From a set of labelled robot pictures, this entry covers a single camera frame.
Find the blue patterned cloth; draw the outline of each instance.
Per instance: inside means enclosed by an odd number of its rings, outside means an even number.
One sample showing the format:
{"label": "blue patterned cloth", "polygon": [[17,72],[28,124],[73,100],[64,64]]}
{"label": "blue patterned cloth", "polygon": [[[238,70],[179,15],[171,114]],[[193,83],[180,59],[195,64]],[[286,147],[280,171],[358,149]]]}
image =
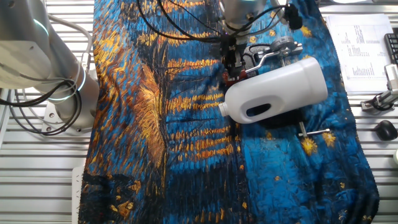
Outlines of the blue patterned cloth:
{"label": "blue patterned cloth", "polygon": [[[178,1],[215,21],[217,1]],[[94,54],[100,96],[83,177],[80,223],[370,223],[379,204],[340,78],[336,50],[313,0],[294,0],[304,27],[277,25],[250,39],[271,43],[291,35],[299,56],[315,57],[328,98],[303,109],[298,126],[266,129],[224,118],[218,104],[223,66],[212,46],[169,40],[139,17],[135,1],[96,0]],[[142,1],[151,24],[182,35],[156,1]],[[182,29],[214,36],[168,1]],[[254,30],[271,20],[265,15]],[[261,69],[280,67],[278,62]]]}

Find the black knob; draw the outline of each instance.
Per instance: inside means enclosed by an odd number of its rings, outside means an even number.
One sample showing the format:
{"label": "black knob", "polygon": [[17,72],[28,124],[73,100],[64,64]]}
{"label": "black knob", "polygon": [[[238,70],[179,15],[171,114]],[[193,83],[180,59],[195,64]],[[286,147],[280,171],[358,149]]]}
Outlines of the black knob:
{"label": "black knob", "polygon": [[391,141],[398,137],[398,131],[394,125],[387,120],[381,121],[374,129],[379,139],[382,141]]}
{"label": "black knob", "polygon": [[303,26],[303,19],[299,16],[299,10],[293,4],[289,4],[285,8],[284,18],[289,22],[289,28],[292,30],[297,30]]}

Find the bottle cap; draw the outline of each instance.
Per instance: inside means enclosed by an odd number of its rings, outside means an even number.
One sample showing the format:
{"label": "bottle cap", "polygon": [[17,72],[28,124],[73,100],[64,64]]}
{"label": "bottle cap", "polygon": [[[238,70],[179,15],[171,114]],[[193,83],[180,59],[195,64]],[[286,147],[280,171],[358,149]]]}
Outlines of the bottle cap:
{"label": "bottle cap", "polygon": [[220,109],[221,115],[222,115],[222,116],[227,116],[227,115],[228,115],[226,103],[220,103],[220,104],[218,105],[218,108]]}

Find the paper sheet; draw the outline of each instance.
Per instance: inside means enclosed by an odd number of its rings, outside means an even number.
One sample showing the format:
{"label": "paper sheet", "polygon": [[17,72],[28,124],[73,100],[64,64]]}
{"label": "paper sheet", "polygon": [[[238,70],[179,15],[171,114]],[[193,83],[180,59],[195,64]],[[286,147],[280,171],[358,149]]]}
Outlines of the paper sheet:
{"label": "paper sheet", "polygon": [[72,224],[78,223],[81,181],[85,167],[76,167],[72,170]]}
{"label": "paper sheet", "polygon": [[392,33],[384,14],[328,16],[328,28],[337,50],[346,91],[353,94],[387,90],[384,66],[390,59],[384,35]]}

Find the aluminum slat surface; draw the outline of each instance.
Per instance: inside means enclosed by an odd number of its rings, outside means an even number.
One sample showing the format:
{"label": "aluminum slat surface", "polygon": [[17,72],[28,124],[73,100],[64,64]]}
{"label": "aluminum slat surface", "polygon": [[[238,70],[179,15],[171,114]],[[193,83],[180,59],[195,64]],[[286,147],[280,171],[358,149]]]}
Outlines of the aluminum slat surface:
{"label": "aluminum slat surface", "polygon": [[[93,2],[47,0],[47,9],[49,13],[75,22],[92,33]],[[392,26],[398,27],[398,4],[372,4],[368,1],[364,4],[337,5],[323,0],[320,10],[324,16],[385,13]],[[52,22],[52,25],[76,57],[80,58],[86,48],[85,36],[59,23]],[[92,70],[95,69],[93,62],[92,58]],[[28,98],[39,96],[32,89],[28,89],[27,94]],[[393,153],[398,149],[398,140],[381,142],[370,131],[384,119],[398,126],[398,109],[377,115],[363,113],[359,107],[360,101],[371,98],[350,96],[349,102],[356,117],[359,139],[381,196],[379,213],[373,223],[398,224],[398,165],[392,160]],[[45,103],[34,110],[39,116],[44,116]],[[34,124],[41,127],[39,119],[29,110],[24,111]],[[18,118],[22,118],[19,110],[16,113]],[[3,115],[5,123],[1,126]],[[71,223],[72,169],[85,163],[90,135],[75,139],[43,138],[24,131],[8,110],[1,106],[0,127],[0,224]]]}

